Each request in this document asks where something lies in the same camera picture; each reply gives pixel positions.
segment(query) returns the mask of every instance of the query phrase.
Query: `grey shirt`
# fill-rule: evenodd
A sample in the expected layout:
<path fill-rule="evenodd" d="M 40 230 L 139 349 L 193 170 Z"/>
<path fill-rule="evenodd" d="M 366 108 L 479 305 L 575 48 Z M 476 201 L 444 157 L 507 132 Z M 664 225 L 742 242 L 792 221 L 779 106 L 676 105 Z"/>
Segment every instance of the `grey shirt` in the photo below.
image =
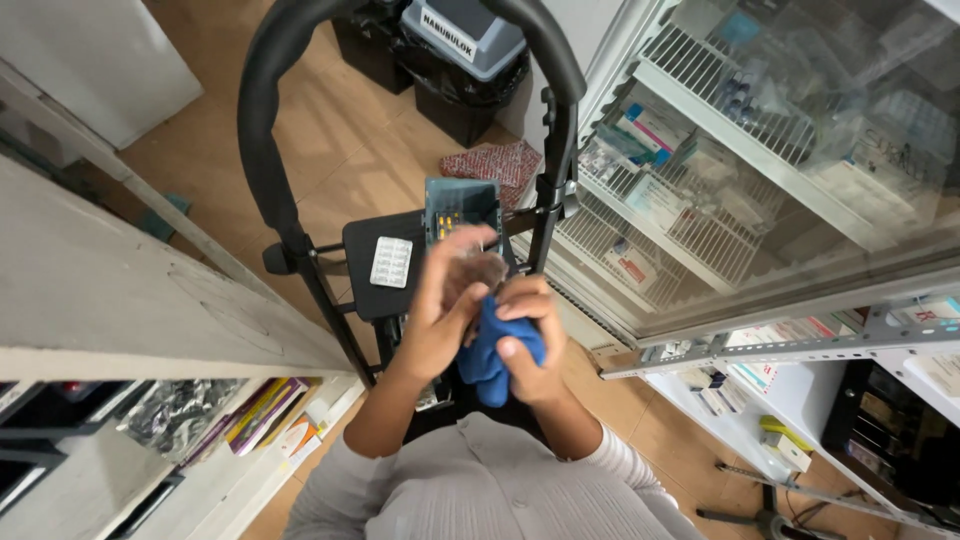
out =
<path fill-rule="evenodd" d="M 578 461 L 479 412 L 388 457 L 363 457 L 338 438 L 283 539 L 705 540 L 640 455 L 603 432 Z"/>

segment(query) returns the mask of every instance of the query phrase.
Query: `chair seat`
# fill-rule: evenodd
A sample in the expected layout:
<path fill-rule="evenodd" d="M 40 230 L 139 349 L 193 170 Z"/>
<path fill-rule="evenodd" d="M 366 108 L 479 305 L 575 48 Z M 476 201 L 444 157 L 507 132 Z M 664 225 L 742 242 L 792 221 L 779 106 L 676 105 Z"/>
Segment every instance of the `chair seat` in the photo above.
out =
<path fill-rule="evenodd" d="M 357 316 L 364 322 L 403 314 L 409 309 L 420 279 L 420 267 L 426 251 L 423 210 L 352 221 L 344 226 L 344 251 Z M 370 283 L 373 255 L 380 236 L 402 238 L 414 243 L 407 272 L 407 286 L 402 289 Z"/>

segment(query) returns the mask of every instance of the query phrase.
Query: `tile floor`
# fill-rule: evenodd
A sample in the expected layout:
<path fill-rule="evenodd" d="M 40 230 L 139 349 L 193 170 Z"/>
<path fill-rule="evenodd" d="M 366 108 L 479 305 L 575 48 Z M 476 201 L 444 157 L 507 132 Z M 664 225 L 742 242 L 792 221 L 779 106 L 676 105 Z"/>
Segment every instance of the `tile floor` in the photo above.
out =
<path fill-rule="evenodd" d="M 236 147 L 237 81 L 252 32 L 270 3 L 146 0 L 205 94 L 121 156 L 158 190 L 191 199 L 191 219 L 307 317 L 323 324 L 299 279 L 271 276 L 263 269 L 260 253 L 275 237 L 260 219 Z M 338 241 L 348 221 L 422 208 L 423 178 L 438 173 L 439 158 L 463 150 L 417 113 L 412 91 L 391 95 L 345 65 L 328 24 L 316 31 L 306 54 L 280 86 L 274 133 L 300 220 L 318 244 Z M 486 137 L 492 143 L 512 139 L 500 128 Z M 122 190 L 108 190 L 107 199 L 124 215 L 142 210 Z M 175 236 L 171 243 L 200 258 L 182 238 Z M 348 298 L 346 278 L 335 279 L 333 286 L 342 299 Z M 376 358 L 370 327 L 357 319 L 351 324 L 367 356 Z M 566 356 L 564 376 L 577 396 L 649 460 L 681 510 L 707 538 L 760 538 L 755 530 L 702 520 L 694 514 L 697 507 L 742 515 L 752 515 L 759 508 L 758 485 L 714 469 L 718 460 L 743 466 L 729 449 L 641 380 L 599 380 L 591 358 L 574 342 Z M 290 504 L 325 448 L 315 452 L 280 489 L 243 540 L 277 540 Z M 837 493 L 850 489 L 850 483 L 825 461 L 817 458 L 814 463 L 800 482 Z M 782 492 L 780 503 L 781 511 L 792 515 Z M 790 503 L 799 511 L 812 501 L 792 496 Z M 892 540 L 896 534 L 894 523 L 834 506 L 821 512 L 811 526 L 845 533 L 851 540 Z"/>

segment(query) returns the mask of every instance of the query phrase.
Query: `person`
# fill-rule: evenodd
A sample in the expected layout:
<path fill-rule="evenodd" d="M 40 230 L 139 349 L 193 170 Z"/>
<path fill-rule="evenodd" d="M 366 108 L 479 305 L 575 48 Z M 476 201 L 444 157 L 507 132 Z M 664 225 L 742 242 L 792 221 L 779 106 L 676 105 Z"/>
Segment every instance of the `person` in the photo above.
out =
<path fill-rule="evenodd" d="M 402 444 L 421 390 L 450 365 L 490 292 L 474 283 L 444 312 L 451 261 L 495 238 L 490 228 L 463 227 L 426 257 L 396 355 L 310 473 L 284 540 L 704 540 L 649 465 L 564 384 L 567 337 L 542 276 L 504 283 L 496 315 L 535 321 L 543 364 L 512 337 L 497 351 L 549 448 L 481 412 Z"/>

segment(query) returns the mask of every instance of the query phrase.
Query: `trash bin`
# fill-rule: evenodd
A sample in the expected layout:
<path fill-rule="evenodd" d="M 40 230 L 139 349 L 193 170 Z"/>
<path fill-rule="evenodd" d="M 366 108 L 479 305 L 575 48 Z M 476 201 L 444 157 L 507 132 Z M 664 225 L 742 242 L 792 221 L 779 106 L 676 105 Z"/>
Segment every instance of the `trash bin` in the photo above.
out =
<path fill-rule="evenodd" d="M 396 63 L 390 46 L 399 34 L 400 16 L 409 4 L 410 0 L 370 2 L 331 21 L 344 61 L 394 94 L 414 83 L 413 77 Z"/>
<path fill-rule="evenodd" d="M 523 33 L 479 0 L 413 0 L 400 27 L 394 50 L 414 76 L 417 110 L 472 146 L 530 71 Z"/>

